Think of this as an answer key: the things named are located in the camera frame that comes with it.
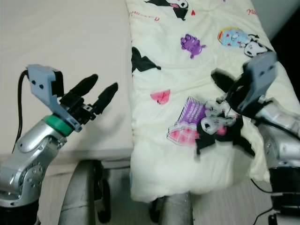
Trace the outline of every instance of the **robotic arm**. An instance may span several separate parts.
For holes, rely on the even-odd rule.
[[[38,200],[45,172],[73,132],[103,112],[118,90],[114,83],[93,104],[83,95],[98,76],[83,79],[64,94],[62,73],[50,67],[29,65],[25,74],[31,92],[53,112],[45,116],[15,143],[12,155],[0,166],[0,224],[38,224]]]
[[[283,109],[274,99],[265,99],[275,80],[277,56],[268,52],[254,57],[243,66],[238,80],[224,71],[211,76],[226,94],[217,102],[227,101],[237,113],[249,117],[264,140],[264,152],[270,172],[273,210],[269,225],[300,224],[300,117]]]

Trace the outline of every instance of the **blue cartoon character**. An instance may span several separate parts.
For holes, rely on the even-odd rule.
[[[182,49],[186,49],[191,52],[191,59],[193,59],[195,55],[199,55],[203,48],[206,48],[206,45],[200,44],[200,40],[189,34],[186,34],[185,37],[182,37],[180,42]]]
[[[157,6],[172,7],[177,18],[185,20],[184,17],[188,12],[188,2],[186,0],[150,0],[146,3],[152,3]]]
[[[244,48],[244,53],[249,57],[271,51],[257,42],[255,39],[259,38],[257,35],[247,34],[236,27],[227,27],[221,30],[217,38],[224,46]]]

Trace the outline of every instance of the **purple cartoon character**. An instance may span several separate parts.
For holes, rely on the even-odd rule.
[[[206,48],[206,45],[200,45],[200,40],[186,34],[185,37],[181,38],[181,48],[191,52],[191,59],[193,59],[195,55],[199,55],[202,52],[203,48]]]

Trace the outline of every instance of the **floor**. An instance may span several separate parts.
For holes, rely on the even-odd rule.
[[[128,172],[129,169],[110,172],[112,219],[108,225],[154,225],[148,216],[149,205],[130,199]],[[71,176],[67,173],[44,180],[38,213],[42,225],[58,223]],[[266,183],[259,185],[270,188]],[[252,225],[260,212],[271,207],[270,196],[259,191],[249,180],[226,190],[193,195],[192,202],[194,225]],[[268,216],[260,217],[256,224],[267,225]]]

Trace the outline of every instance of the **mattress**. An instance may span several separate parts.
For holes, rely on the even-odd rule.
[[[98,74],[84,99],[94,103],[114,82],[119,90],[103,114],[68,137],[54,164],[82,159],[124,160],[133,149],[130,93],[130,32],[122,0],[1,1],[0,161],[12,151],[18,129],[17,83],[28,64],[63,73],[67,93],[83,78]],[[23,134],[51,114],[23,82]]]
[[[254,158],[232,142],[213,140],[215,144],[206,145],[210,131],[196,129],[200,120],[212,118],[214,110],[216,115],[232,114],[235,124],[238,121],[228,106],[215,104],[223,92],[211,72],[219,68],[238,78],[251,57],[273,50],[251,1],[126,2],[134,84],[132,198],[149,202],[187,191],[203,194],[247,177],[268,180],[263,140],[249,119],[239,123],[243,122],[241,136],[252,144]],[[285,69],[280,63],[275,69],[277,78],[267,97],[299,112]],[[217,132],[224,135],[224,130]],[[199,139],[205,146],[200,157]]]

